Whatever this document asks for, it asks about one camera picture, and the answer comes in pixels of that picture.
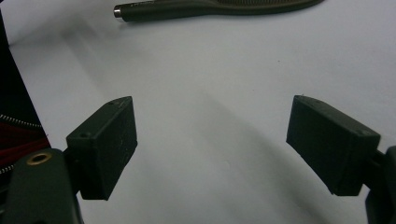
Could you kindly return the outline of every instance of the black bracket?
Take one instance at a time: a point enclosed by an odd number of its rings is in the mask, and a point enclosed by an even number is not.
[[[370,224],[396,223],[396,147],[377,150],[380,135],[319,100],[294,96],[287,142],[329,191],[357,196],[362,185]]]
[[[4,224],[82,224],[76,193],[108,200],[137,146],[132,97],[103,105],[67,138],[69,148],[18,160]]]

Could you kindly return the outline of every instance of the white surface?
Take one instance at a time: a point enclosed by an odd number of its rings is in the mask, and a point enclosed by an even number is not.
[[[282,15],[117,22],[128,1],[6,0],[11,51],[53,147],[134,97],[139,145],[90,223],[366,223],[285,143],[293,95],[396,145],[396,2],[328,0]]]

